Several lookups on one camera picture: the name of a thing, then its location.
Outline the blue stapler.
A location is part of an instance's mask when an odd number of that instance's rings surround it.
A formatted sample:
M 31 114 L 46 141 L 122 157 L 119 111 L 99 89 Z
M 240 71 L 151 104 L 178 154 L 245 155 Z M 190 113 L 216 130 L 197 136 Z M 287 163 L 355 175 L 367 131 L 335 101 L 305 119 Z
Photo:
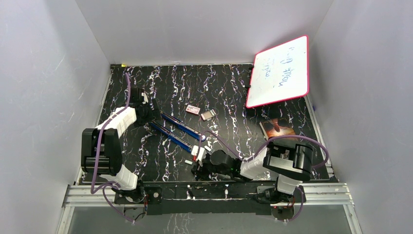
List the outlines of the blue stapler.
M 169 121 L 170 123 L 176 125 L 180 130 L 184 131 L 185 133 L 189 134 L 193 138 L 201 141 L 205 141 L 206 136 L 203 135 L 201 132 L 195 130 L 194 128 L 190 127 L 189 125 L 183 123 L 181 120 L 163 112 L 160 111 L 160 115 L 163 119 Z
M 177 145 L 179 145 L 181 148 L 183 148 L 185 151 L 191 153 L 193 146 L 188 143 L 187 141 L 183 140 L 182 138 L 178 137 L 177 135 L 175 135 L 171 130 L 161 126 L 158 122 L 153 121 L 150 122 L 150 125 L 152 127 L 154 127 L 156 130 L 160 131 L 161 133 L 163 133 L 164 135 L 166 135 L 168 137 L 168 139 L 170 139 L 171 141 L 173 141 L 174 143 L 176 143 Z

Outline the red white staple box sleeve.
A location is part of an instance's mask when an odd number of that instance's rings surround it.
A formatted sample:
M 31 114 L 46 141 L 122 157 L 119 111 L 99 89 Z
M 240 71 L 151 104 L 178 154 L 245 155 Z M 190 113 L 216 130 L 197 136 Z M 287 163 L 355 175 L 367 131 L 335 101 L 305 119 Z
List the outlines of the red white staple box sleeve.
M 186 112 L 190 113 L 190 114 L 194 114 L 194 115 L 199 115 L 200 113 L 200 108 L 193 106 L 193 105 L 188 105 L 185 109 Z

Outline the staple box tray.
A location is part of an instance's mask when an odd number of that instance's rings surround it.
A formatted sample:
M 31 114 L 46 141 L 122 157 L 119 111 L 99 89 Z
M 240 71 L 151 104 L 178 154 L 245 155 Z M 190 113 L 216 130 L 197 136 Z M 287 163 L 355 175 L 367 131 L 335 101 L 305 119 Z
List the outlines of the staple box tray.
M 214 110 L 209 110 L 204 113 L 200 114 L 203 121 L 207 121 L 216 116 L 216 112 Z

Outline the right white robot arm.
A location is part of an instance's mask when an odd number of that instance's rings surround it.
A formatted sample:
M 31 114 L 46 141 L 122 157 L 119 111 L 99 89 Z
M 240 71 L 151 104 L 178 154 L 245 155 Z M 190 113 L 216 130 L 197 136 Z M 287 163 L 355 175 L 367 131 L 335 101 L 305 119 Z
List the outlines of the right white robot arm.
M 288 201 L 295 187 L 311 179 L 313 148 L 309 144 L 289 139 L 274 140 L 265 145 L 257 156 L 234 158 L 223 150 L 204 153 L 191 169 L 197 180 L 209 180 L 221 175 L 224 180 L 247 182 L 267 171 L 278 174 L 275 198 Z

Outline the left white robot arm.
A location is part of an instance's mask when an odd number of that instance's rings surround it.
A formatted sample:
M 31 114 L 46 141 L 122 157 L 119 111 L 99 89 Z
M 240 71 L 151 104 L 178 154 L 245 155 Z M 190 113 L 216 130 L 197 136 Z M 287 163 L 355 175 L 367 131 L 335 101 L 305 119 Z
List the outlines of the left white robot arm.
M 144 89 L 132 88 L 125 106 L 116 108 L 100 125 L 83 130 L 81 168 L 92 175 L 92 193 L 98 190 L 96 180 L 101 177 L 114 189 L 127 191 L 132 202 L 143 201 L 145 189 L 138 185 L 138 176 L 123 163 L 120 138 L 129 127 L 144 126 L 158 117 L 156 101 Z

